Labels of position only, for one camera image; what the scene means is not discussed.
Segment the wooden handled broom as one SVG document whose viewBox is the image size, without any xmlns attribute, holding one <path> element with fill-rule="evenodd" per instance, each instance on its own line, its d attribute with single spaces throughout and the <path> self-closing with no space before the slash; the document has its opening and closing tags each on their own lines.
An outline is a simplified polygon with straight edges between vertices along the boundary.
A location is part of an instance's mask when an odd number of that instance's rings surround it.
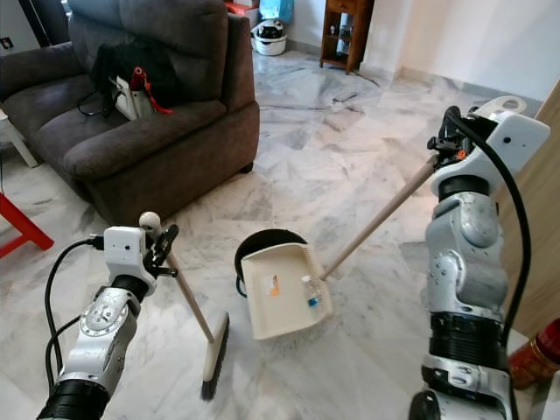
<svg viewBox="0 0 560 420">
<path fill-rule="evenodd" d="M 139 224 L 144 229 L 144 232 L 149 231 L 149 229 L 165 229 L 163 221 L 155 212 L 141 213 Z M 228 312 L 219 311 L 212 321 L 208 321 L 207 316 L 204 315 L 199 303 L 197 303 L 197 299 L 193 295 L 193 291 L 189 287 L 183 272 L 180 271 L 179 261 L 173 255 L 173 252 L 171 252 L 171 256 L 167 260 L 164 260 L 164 264 L 173 265 L 178 270 L 178 276 L 175 277 L 176 284 L 181 295 L 187 301 L 188 307 L 191 308 L 192 315 L 195 316 L 197 323 L 199 323 L 200 331 L 206 337 L 206 360 L 201 369 L 200 399 L 204 403 L 211 403 L 219 387 L 221 368 L 223 368 L 225 356 L 227 356 L 229 337 Z"/>
</svg>

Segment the clear plastic bottle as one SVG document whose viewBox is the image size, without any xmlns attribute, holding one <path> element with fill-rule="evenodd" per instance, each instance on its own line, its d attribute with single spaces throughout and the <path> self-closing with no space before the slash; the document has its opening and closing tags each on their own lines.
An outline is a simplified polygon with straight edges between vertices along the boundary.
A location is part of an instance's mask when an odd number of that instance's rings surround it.
<svg viewBox="0 0 560 420">
<path fill-rule="evenodd" d="M 319 290 L 319 283 L 311 276 L 301 276 L 301 283 L 304 286 L 305 302 L 311 313 L 319 313 L 323 308 L 323 293 Z"/>
</svg>

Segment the white side table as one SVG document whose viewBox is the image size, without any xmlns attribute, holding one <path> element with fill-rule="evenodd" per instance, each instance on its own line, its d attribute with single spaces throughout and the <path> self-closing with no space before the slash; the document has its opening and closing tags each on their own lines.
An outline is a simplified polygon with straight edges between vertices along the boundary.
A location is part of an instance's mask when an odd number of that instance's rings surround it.
<svg viewBox="0 0 560 420">
<path fill-rule="evenodd" d="M 35 156 L 32 149 L 29 148 L 27 140 L 21 133 L 13 127 L 11 120 L 5 117 L 0 120 L 0 145 L 5 153 L 13 153 L 17 156 L 21 163 L 29 168 L 39 167 L 43 161 Z"/>
</svg>

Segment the dark grey fabric sofa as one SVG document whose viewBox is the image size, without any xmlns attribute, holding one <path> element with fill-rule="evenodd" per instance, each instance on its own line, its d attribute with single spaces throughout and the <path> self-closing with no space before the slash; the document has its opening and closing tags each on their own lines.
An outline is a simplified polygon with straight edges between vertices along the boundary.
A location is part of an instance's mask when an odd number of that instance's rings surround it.
<svg viewBox="0 0 560 420">
<path fill-rule="evenodd" d="M 69 0 L 69 40 L 0 59 L 0 105 L 45 165 L 109 224 L 172 215 L 251 172 L 260 108 L 249 21 L 224 0 Z M 179 104 L 97 115 L 95 59 L 143 41 L 165 53 Z"/>
</svg>

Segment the red stool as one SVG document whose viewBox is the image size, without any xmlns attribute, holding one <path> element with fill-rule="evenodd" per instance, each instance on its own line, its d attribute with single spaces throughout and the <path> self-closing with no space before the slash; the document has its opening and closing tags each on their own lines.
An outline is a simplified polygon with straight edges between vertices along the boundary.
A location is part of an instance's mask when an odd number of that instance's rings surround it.
<svg viewBox="0 0 560 420">
<path fill-rule="evenodd" d="M 49 237 L 39 225 L 33 223 L 4 193 L 0 193 L 0 214 L 19 232 L 15 239 L 7 241 L 0 248 L 0 257 L 10 255 L 11 252 L 28 242 L 35 244 L 39 249 L 50 249 L 53 246 L 52 237 Z"/>
</svg>

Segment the small wooden cabinet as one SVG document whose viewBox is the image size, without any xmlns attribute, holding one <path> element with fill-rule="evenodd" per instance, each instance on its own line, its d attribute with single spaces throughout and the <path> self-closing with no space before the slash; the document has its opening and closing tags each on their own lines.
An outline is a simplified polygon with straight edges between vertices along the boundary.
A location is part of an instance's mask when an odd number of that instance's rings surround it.
<svg viewBox="0 0 560 420">
<path fill-rule="evenodd" d="M 325 0 L 319 66 L 356 74 L 364 60 L 375 0 Z"/>
</svg>

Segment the white round appliance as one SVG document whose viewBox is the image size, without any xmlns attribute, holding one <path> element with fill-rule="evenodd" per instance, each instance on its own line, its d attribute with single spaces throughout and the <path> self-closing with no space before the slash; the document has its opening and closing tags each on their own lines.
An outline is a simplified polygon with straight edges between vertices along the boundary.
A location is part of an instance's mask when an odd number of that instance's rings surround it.
<svg viewBox="0 0 560 420">
<path fill-rule="evenodd" d="M 260 21 L 249 32 L 249 36 L 255 52 L 262 56 L 279 56 L 281 53 L 285 53 L 287 31 L 285 31 L 285 23 L 281 19 Z"/>
</svg>

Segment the blue box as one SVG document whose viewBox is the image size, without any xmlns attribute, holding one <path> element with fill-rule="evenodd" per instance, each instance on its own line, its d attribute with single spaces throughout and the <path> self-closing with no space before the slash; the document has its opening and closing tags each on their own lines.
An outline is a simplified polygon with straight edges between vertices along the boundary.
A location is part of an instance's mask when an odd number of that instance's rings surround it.
<svg viewBox="0 0 560 420">
<path fill-rule="evenodd" d="M 261 20 L 280 20 L 291 24 L 295 20 L 295 0 L 259 0 Z"/>
</svg>

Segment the red cylinder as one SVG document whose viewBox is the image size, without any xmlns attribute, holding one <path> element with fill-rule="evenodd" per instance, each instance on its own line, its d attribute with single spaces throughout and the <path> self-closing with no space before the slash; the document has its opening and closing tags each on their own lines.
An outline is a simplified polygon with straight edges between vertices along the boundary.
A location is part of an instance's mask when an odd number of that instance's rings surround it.
<svg viewBox="0 0 560 420">
<path fill-rule="evenodd" d="M 515 389 L 528 389 L 560 372 L 560 318 L 551 321 L 508 357 Z"/>
</svg>

